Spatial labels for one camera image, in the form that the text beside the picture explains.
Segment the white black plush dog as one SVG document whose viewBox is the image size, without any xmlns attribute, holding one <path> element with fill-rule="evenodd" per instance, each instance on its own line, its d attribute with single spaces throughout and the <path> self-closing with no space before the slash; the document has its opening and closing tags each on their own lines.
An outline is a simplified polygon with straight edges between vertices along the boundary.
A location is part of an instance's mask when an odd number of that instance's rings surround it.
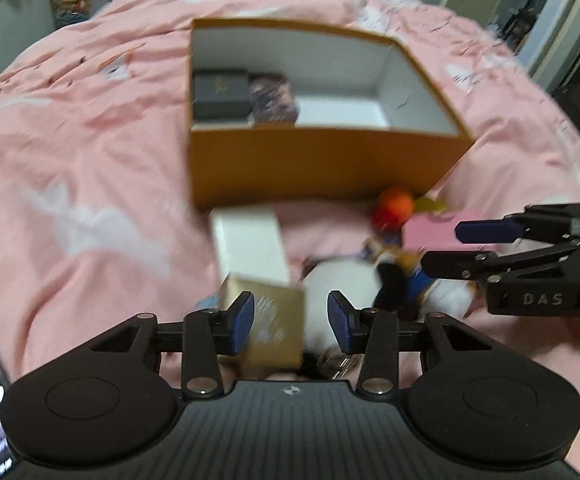
<svg viewBox="0 0 580 480">
<path fill-rule="evenodd" d="M 304 350 L 318 356 L 335 345 L 328 321 L 328 296 L 341 292 L 357 308 L 397 307 L 404 321 L 418 322 L 431 312 L 464 318 L 476 292 L 464 281 L 430 278 L 409 255 L 370 261 L 358 257 L 317 260 L 307 270 Z"/>
</svg>

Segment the gold patterned small box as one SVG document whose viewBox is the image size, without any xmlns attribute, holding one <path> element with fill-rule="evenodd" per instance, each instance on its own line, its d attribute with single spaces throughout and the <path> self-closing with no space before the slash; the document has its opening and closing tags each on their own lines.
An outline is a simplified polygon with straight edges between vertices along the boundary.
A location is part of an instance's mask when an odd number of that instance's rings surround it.
<svg viewBox="0 0 580 480">
<path fill-rule="evenodd" d="M 232 358 L 247 378 L 297 370 L 303 362 L 305 294 L 291 280 L 229 273 L 219 289 L 219 307 L 226 310 L 241 292 L 254 297 L 254 318 L 243 350 Z"/>
</svg>

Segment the white glasses case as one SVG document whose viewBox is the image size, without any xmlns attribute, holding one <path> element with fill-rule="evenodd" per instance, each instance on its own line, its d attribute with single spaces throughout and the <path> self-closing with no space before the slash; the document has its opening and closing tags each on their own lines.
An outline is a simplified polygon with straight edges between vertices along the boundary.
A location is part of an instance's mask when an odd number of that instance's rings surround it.
<svg viewBox="0 0 580 480">
<path fill-rule="evenodd" d="M 290 285 L 291 271 L 273 207 L 214 208 L 209 213 L 220 278 Z"/>
</svg>

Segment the black rectangular box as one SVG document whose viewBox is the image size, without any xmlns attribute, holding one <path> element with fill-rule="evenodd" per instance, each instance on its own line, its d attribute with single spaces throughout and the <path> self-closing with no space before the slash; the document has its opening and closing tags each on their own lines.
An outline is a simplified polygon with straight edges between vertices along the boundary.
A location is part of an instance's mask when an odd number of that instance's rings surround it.
<svg viewBox="0 0 580 480">
<path fill-rule="evenodd" d="M 198 122 L 246 120 L 251 114 L 250 76 L 245 70 L 195 70 L 192 116 Z"/>
</svg>

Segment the dark illustrated card box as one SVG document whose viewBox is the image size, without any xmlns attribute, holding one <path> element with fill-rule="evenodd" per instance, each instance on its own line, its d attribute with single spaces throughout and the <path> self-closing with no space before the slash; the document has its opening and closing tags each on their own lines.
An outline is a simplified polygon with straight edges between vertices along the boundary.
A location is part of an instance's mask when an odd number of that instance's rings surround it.
<svg viewBox="0 0 580 480">
<path fill-rule="evenodd" d="M 255 124 L 294 125 L 299 118 L 292 88 L 282 75 L 250 77 L 251 116 Z"/>
</svg>

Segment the orange haired plush doll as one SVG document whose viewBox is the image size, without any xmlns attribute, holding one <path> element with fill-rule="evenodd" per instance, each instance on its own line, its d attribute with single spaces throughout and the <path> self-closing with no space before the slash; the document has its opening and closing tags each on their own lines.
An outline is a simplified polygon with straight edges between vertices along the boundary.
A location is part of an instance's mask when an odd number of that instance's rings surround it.
<svg viewBox="0 0 580 480">
<path fill-rule="evenodd" d="M 370 207 L 372 235 L 363 257 L 398 266 L 406 276 L 419 272 L 424 252 L 456 245 L 456 217 L 438 200 L 416 198 L 401 186 L 386 188 Z"/>
</svg>

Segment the pink printed bed quilt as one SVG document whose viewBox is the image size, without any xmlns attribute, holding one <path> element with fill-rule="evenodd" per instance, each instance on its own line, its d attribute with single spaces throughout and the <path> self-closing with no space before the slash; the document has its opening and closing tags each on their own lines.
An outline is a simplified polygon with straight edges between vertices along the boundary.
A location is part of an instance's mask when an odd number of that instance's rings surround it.
<svg viewBox="0 0 580 480">
<path fill-rule="evenodd" d="M 477 24 L 417 0 L 114 0 L 0 74 L 0 365 L 17 378 L 140 311 L 182 318 L 216 260 L 188 202 L 191 25 L 291 18 L 390 37 L 473 136 L 436 194 L 489 218 L 580 202 L 580 134 Z"/>
</svg>

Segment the orange cardboard box white inside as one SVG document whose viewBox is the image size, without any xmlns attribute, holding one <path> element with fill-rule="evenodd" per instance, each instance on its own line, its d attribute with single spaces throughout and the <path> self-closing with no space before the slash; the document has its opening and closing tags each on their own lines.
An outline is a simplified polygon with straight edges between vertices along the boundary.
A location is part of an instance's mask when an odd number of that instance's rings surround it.
<svg viewBox="0 0 580 480">
<path fill-rule="evenodd" d="M 191 202 L 200 210 L 279 200 L 367 200 L 393 185 L 423 194 L 468 151 L 454 107 L 395 39 L 274 18 L 192 24 Z M 195 70 L 278 74 L 299 107 L 294 125 L 198 122 Z"/>
</svg>

